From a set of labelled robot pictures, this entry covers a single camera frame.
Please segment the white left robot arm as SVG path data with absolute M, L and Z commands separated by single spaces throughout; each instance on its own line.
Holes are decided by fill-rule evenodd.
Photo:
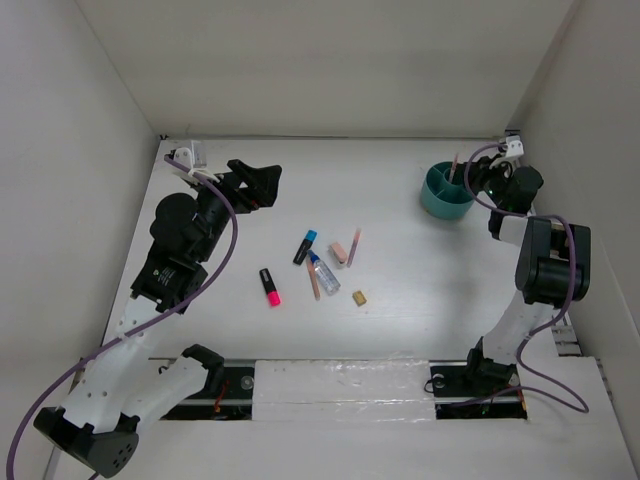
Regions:
M 207 179 L 193 172 L 195 196 L 164 197 L 150 227 L 153 238 L 131 285 L 115 336 L 90 360 L 81 381 L 57 407 L 41 409 L 35 428 L 96 476 L 112 478 L 132 459 L 140 435 L 184 399 L 224 391 L 224 359 L 194 344 L 157 379 L 140 387 L 148 360 L 182 320 L 189 304 L 216 279 L 204 268 L 224 229 L 237 217 L 274 205 L 282 168 L 230 160 Z

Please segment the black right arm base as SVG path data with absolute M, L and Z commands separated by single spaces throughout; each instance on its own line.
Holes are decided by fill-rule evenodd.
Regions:
M 435 398 L 437 420 L 521 419 L 528 414 L 514 360 L 507 364 L 486 358 L 482 340 L 465 360 L 429 362 L 423 390 Z

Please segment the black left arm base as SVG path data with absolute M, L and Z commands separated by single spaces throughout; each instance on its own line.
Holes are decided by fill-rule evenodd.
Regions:
M 195 344 L 182 352 L 208 372 L 204 387 L 173 407 L 162 420 L 248 421 L 252 419 L 255 360 L 225 360 Z

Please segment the red pink pen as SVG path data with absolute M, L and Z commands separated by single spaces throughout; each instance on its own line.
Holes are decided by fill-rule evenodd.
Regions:
M 449 170 L 449 175 L 448 175 L 448 182 L 453 184 L 454 183 L 454 177 L 455 177 L 455 173 L 456 173 L 456 169 L 458 166 L 458 161 L 459 161 L 459 153 L 456 152 L 454 159 L 451 163 L 451 167 Z

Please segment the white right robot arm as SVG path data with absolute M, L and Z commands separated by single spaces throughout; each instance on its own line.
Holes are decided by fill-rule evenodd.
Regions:
M 484 395 L 506 388 L 534 332 L 586 295 L 591 231 L 529 213 L 544 184 L 533 167 L 513 167 L 498 155 L 484 156 L 464 163 L 459 174 L 470 195 L 484 192 L 493 202 L 488 223 L 492 237 L 520 249 L 515 294 L 494 328 L 469 351 L 462 369 L 465 387 Z

